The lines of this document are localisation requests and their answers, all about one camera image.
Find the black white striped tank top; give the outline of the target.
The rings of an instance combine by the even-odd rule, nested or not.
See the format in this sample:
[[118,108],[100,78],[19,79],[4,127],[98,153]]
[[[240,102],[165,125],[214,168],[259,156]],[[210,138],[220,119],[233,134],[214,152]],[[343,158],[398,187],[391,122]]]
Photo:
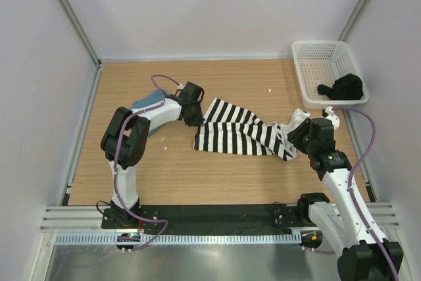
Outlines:
[[198,127],[193,148],[198,151],[235,155],[275,155],[283,161],[297,157],[287,135],[310,117],[295,109],[289,123],[264,123],[254,112],[215,98]]

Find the teal tank top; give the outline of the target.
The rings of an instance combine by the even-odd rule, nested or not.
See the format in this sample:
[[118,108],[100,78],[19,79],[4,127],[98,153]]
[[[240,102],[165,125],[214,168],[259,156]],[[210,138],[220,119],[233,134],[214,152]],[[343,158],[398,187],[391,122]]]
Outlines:
[[[160,90],[162,91],[164,96],[167,96],[168,93],[165,89],[160,88]],[[140,108],[144,108],[144,107],[149,107],[155,103],[159,103],[160,101],[162,101],[162,95],[161,93],[156,89],[153,92],[151,92],[148,96],[144,97],[143,99],[134,101],[132,103],[131,106],[131,110],[134,112],[135,109],[140,109]],[[149,129],[149,134],[148,136],[152,136],[153,134],[155,134],[159,129],[161,128],[161,126],[157,126],[154,129]]]

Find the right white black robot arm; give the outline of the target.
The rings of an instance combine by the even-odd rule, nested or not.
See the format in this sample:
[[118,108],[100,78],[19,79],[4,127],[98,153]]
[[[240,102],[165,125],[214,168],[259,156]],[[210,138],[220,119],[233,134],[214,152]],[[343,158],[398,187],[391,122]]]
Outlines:
[[341,280],[398,280],[403,249],[391,242],[371,215],[344,152],[335,148],[334,125],[327,118],[305,119],[288,140],[307,155],[310,167],[333,195],[317,193],[298,200],[297,220],[317,225],[337,257]]

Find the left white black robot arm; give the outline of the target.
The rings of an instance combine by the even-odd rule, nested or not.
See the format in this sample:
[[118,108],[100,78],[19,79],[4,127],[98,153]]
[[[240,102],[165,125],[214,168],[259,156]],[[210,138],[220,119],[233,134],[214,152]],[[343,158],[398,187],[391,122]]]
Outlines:
[[141,205],[136,190],[136,168],[148,137],[166,123],[182,120],[188,126],[204,122],[201,102],[205,91],[192,82],[179,85],[173,94],[157,88],[131,109],[119,107],[102,137],[100,148],[112,170],[113,195],[103,211],[102,228],[134,228]]

